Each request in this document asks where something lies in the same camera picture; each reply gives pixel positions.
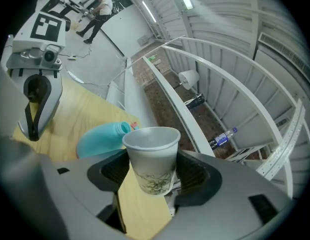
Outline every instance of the black pants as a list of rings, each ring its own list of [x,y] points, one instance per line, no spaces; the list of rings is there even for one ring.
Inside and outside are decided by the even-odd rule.
[[[82,33],[86,33],[89,29],[93,28],[93,32],[89,38],[90,41],[93,41],[93,38],[97,35],[99,30],[101,29],[102,25],[108,21],[110,15],[98,15],[94,18],[88,25],[81,31]]]

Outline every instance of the white shirt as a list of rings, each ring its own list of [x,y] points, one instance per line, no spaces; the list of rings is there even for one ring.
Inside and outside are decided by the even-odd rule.
[[[111,15],[113,9],[113,2],[112,0],[103,0],[101,1],[100,5],[106,5],[99,11],[99,15]]]

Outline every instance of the black shoe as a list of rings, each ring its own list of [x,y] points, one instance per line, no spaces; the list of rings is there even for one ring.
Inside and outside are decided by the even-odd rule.
[[[90,45],[92,43],[92,41],[89,39],[86,39],[86,40],[84,40],[84,43]]]
[[[85,35],[85,33],[83,33],[82,31],[76,31],[76,34],[80,37],[83,37]]]

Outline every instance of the white paper cup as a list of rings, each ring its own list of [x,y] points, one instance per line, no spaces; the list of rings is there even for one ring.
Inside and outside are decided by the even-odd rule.
[[[181,134],[170,127],[150,127],[126,134],[122,142],[145,193],[164,196],[173,188]]]

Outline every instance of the wooden tabletop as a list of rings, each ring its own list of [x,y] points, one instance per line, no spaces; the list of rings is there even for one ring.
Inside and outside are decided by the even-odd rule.
[[[112,122],[140,121],[70,79],[62,78],[63,92],[56,114],[39,141],[28,140],[17,127],[13,137],[29,144],[37,153],[49,155],[53,162],[77,159],[76,145],[89,129]],[[155,236],[170,220],[164,197],[141,191],[132,168],[119,192],[119,203],[127,236],[146,240]]]

